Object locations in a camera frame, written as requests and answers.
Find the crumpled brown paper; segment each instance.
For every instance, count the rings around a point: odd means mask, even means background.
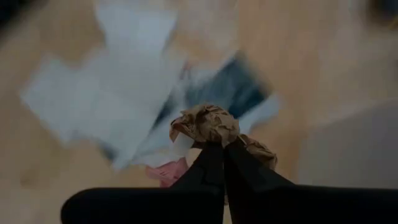
[[[171,124],[170,139],[184,133],[198,142],[220,142],[223,147],[236,140],[239,122],[219,106],[197,105],[181,111],[182,116]]]
[[[196,142],[220,142],[223,147],[240,138],[246,150],[267,168],[275,169],[276,154],[267,146],[244,134],[239,134],[239,121],[219,106],[197,105],[192,109],[182,111],[182,116],[171,124],[170,139],[175,141],[179,132],[186,134]]]

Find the crumpled paper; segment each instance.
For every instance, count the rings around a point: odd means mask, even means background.
[[[197,142],[220,142],[225,147],[239,134],[239,121],[219,106],[197,105],[181,114],[171,123],[172,141],[181,132]]]
[[[225,147],[240,138],[246,150],[269,169],[274,170],[277,156],[267,146],[239,133],[239,122],[219,106],[197,105],[181,112],[182,116],[171,124],[170,138],[175,141],[179,132],[186,134],[196,142],[221,142]]]

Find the wooden floor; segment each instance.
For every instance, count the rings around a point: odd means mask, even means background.
[[[365,3],[238,2],[237,46],[283,104],[279,115],[258,126],[253,136],[278,153],[277,171],[291,180],[300,145],[313,127],[398,96],[398,33],[370,22]],[[48,0],[3,34],[1,223],[58,223],[62,203],[90,187],[157,185],[139,167],[114,173],[89,142],[62,148],[21,105],[18,91],[45,54],[79,66],[90,49],[101,45],[91,0]]]

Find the light wood floor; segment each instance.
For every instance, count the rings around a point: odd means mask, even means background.
[[[277,171],[291,180],[300,145],[313,127],[398,96],[398,33],[371,24],[365,2],[238,3],[238,46],[283,103],[279,115],[253,136],[278,153]],[[182,45],[198,48],[189,43]],[[78,66],[90,49],[101,45],[91,0],[48,0],[26,12],[2,37],[1,223],[57,223],[62,203],[90,187],[157,185],[138,167],[114,173],[89,142],[62,148],[21,105],[18,91],[45,54]]]

